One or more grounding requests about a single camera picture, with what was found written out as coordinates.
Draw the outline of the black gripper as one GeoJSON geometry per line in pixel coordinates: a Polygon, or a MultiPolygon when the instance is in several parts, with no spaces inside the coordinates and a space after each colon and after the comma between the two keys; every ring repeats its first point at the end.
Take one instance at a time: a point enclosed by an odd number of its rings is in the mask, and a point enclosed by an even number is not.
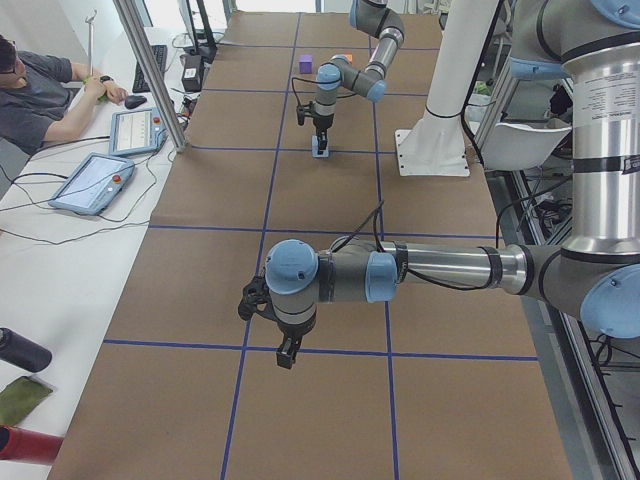
{"type": "Polygon", "coordinates": [[[327,130],[332,127],[334,121],[334,115],[321,115],[315,112],[313,114],[313,124],[316,128],[315,135],[315,153],[327,153],[328,152],[328,136],[327,130]]]}
{"type": "Polygon", "coordinates": [[[278,328],[283,333],[283,341],[276,351],[276,362],[279,367],[285,369],[293,368],[303,337],[313,330],[315,324],[315,313],[301,323],[290,323],[284,320],[277,321],[278,328]]]}

